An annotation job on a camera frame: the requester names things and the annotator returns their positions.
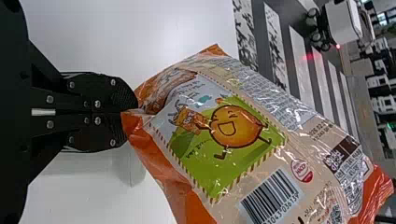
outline snack bag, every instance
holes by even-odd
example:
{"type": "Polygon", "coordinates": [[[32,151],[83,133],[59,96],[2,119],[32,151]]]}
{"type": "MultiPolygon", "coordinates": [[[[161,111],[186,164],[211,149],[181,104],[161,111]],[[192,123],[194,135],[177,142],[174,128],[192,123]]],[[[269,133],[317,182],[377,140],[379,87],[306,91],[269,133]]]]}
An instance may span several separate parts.
{"type": "Polygon", "coordinates": [[[218,46],[135,94],[124,131],[179,224],[373,223],[393,193],[353,137],[218,46]]]}

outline red logo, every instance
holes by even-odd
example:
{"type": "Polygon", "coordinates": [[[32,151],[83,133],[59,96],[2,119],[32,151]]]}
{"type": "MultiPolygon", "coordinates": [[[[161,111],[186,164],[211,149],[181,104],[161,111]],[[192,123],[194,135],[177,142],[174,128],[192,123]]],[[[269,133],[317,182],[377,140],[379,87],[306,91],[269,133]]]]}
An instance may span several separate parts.
{"type": "Polygon", "coordinates": [[[290,166],[294,176],[301,182],[309,183],[314,178],[314,173],[311,171],[306,161],[295,159],[291,162],[290,166]]]}

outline orange cartoon character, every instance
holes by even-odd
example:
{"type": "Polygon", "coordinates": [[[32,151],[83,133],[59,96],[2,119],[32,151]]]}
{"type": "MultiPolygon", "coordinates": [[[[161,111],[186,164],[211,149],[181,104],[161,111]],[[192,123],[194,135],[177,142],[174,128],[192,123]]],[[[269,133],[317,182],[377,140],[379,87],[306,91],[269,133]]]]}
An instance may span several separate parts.
{"type": "Polygon", "coordinates": [[[248,147],[257,140],[262,140],[268,145],[272,143],[271,138],[261,137],[262,130],[268,129],[268,124],[263,124],[246,109],[237,105],[219,107],[213,112],[210,120],[189,110],[185,105],[179,107],[177,115],[170,115],[175,115],[172,120],[174,125],[192,133],[199,134],[203,130],[208,130],[212,138],[224,147],[221,155],[214,155],[219,160],[224,160],[232,148],[248,147]]]}

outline green label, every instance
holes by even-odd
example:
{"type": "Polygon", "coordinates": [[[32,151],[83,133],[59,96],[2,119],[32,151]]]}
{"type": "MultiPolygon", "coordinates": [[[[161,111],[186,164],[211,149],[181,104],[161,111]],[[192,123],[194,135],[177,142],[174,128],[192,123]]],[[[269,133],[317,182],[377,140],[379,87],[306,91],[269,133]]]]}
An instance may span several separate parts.
{"type": "Polygon", "coordinates": [[[179,110],[170,148],[208,196],[218,198],[285,138],[266,118],[237,97],[218,99],[201,113],[179,110]]]}

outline cartoon face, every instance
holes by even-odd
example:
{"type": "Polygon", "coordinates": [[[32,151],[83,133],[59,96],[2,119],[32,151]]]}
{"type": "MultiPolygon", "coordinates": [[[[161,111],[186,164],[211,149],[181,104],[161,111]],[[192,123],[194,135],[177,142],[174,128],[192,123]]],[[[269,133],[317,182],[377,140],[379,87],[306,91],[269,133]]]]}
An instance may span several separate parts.
{"type": "Polygon", "coordinates": [[[264,125],[244,108],[225,105],[213,112],[210,134],[220,145],[229,148],[247,147],[260,136],[264,125]]]}

